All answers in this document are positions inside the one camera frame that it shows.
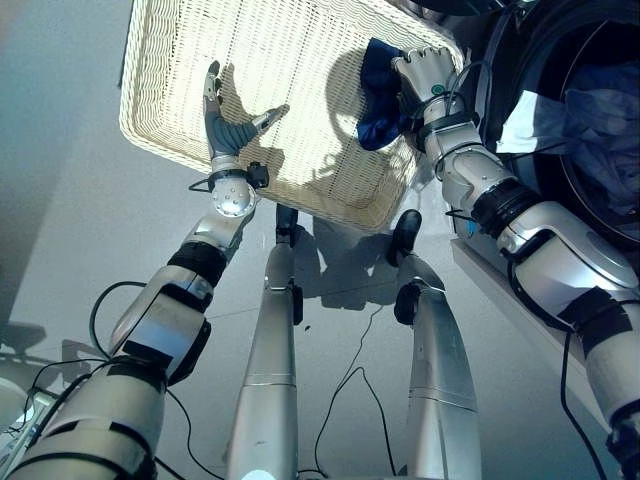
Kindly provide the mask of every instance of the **blue cloth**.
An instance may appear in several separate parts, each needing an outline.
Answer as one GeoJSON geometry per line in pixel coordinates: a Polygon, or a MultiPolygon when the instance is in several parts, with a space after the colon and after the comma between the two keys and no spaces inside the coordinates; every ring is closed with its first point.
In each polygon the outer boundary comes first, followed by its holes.
{"type": "Polygon", "coordinates": [[[391,59],[401,55],[401,50],[377,38],[369,40],[360,69],[367,105],[357,125],[358,140],[365,150],[389,145],[411,126],[411,118],[400,112],[400,76],[391,67],[391,59]]]}

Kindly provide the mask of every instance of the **wicker basket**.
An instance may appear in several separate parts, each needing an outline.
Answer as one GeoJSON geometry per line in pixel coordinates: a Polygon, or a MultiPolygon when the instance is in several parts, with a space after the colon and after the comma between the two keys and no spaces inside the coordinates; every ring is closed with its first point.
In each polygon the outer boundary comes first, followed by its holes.
{"type": "Polygon", "coordinates": [[[416,166],[401,139],[377,152],[358,143],[359,72],[371,37],[399,48],[446,47],[462,65],[448,37],[384,0],[136,0],[120,128],[145,150],[209,172],[202,87],[216,59],[229,120],[291,107],[240,155],[245,165],[268,165],[271,185],[260,194],[380,231],[416,166]]]}

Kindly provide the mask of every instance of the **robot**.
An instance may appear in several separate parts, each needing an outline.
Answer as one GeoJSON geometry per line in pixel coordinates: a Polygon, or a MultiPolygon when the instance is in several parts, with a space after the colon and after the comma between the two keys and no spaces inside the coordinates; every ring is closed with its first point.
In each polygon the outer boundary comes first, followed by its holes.
{"type": "MultiPolygon", "coordinates": [[[[392,66],[402,81],[401,108],[422,125],[413,140],[442,178],[444,199],[495,239],[518,298],[547,324],[580,338],[590,385],[612,428],[609,449],[625,476],[638,478],[640,305],[633,269],[581,220],[521,185],[483,146],[460,95],[441,88],[455,75],[446,50],[414,49],[392,66]]],[[[155,477],[166,389],[193,371],[211,331],[204,312],[253,216],[255,190],[268,184],[266,167],[245,170],[238,154],[286,114],[279,107],[252,122],[228,123],[220,111],[218,72],[214,62],[203,95],[212,162],[209,211],[124,313],[110,359],[44,426],[11,480],[155,477]]],[[[228,479],[296,477],[293,326],[302,318],[293,276],[296,220],[297,211],[278,206],[228,479]]],[[[387,253],[398,267],[396,318],[414,331],[407,476],[476,479],[473,381],[444,285],[412,252],[420,220],[418,212],[405,212],[387,253]]]]}

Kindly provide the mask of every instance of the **robotic hand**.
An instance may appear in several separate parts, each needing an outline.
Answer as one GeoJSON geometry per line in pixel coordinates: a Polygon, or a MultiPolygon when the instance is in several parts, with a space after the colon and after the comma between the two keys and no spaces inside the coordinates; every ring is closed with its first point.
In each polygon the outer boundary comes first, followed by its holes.
{"type": "Polygon", "coordinates": [[[637,478],[640,305],[633,269],[562,205],[521,185],[484,147],[462,96],[443,87],[455,75],[444,50],[411,50],[392,66],[402,81],[400,107],[422,116],[416,144],[442,179],[444,199],[496,240],[524,305],[581,339],[589,382],[613,429],[607,445],[627,478],[637,478]]]}
{"type": "Polygon", "coordinates": [[[220,111],[219,68],[217,62],[209,68],[203,95],[213,172],[209,212],[124,313],[108,361],[81,379],[12,480],[155,478],[166,387],[193,371],[211,332],[203,314],[213,289],[253,216],[254,189],[268,184],[266,167],[245,171],[238,153],[287,111],[269,110],[242,125],[227,122],[220,111]]]}

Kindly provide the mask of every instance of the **washing machine drum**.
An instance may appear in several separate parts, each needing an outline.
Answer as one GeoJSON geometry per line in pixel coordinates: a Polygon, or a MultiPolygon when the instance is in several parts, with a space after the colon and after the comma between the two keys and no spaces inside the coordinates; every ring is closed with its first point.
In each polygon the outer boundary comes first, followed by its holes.
{"type": "MultiPolygon", "coordinates": [[[[562,102],[580,67],[638,62],[639,14],[636,1],[548,0],[537,2],[524,21],[511,18],[503,23],[492,38],[496,48],[487,112],[488,145],[500,138],[502,125],[524,90],[562,102]]],[[[505,155],[504,160],[509,163],[510,156],[505,155]]],[[[536,153],[513,160],[511,168],[543,198],[562,203],[607,238],[638,271],[637,195],[635,206],[624,214],[614,212],[607,191],[568,156],[536,153]]]]}

